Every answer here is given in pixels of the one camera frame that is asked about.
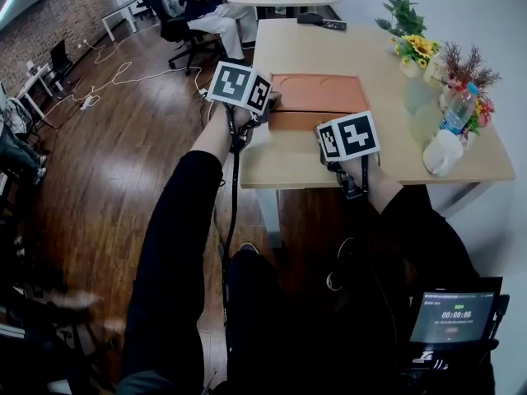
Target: timer display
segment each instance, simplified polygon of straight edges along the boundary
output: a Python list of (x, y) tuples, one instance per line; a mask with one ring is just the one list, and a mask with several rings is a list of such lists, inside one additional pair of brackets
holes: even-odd
[(425, 293), (410, 342), (478, 341), (491, 315), (494, 293)]
[(468, 319), (470, 318), (470, 316), (472, 316), (472, 312), (469, 310), (467, 312), (443, 312), (443, 314), (441, 315), (441, 318), (443, 319), (459, 319), (459, 318), (463, 318), (463, 319)]

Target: white pants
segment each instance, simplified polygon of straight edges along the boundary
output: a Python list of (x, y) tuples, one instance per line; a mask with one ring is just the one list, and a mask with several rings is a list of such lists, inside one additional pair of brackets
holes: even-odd
[(222, 38), (223, 47), (229, 58), (243, 59), (238, 26), (240, 21), (241, 40), (244, 43), (256, 41), (258, 23), (254, 8), (251, 6), (240, 6), (235, 4), (221, 4), (214, 12), (194, 19), (189, 22), (190, 29), (203, 30), (209, 34), (219, 34)]

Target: plastic water bottle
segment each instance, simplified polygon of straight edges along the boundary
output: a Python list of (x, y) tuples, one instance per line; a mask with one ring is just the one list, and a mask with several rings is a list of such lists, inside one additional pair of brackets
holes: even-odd
[(454, 135), (459, 135), (474, 112), (477, 98), (478, 87), (469, 82), (467, 89), (461, 91), (450, 102), (439, 129), (450, 130)]

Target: orange tray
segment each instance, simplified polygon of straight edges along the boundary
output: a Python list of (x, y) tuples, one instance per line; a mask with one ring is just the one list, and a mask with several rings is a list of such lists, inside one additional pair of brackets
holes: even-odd
[(274, 130), (313, 130), (319, 124), (370, 109), (358, 77), (336, 75), (272, 75), (282, 103), (271, 113)]

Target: white cup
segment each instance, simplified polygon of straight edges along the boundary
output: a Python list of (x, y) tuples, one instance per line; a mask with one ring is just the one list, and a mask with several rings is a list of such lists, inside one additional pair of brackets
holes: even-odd
[(422, 153), (427, 170), (437, 177), (445, 177), (463, 155), (463, 145), (456, 135), (440, 130)]

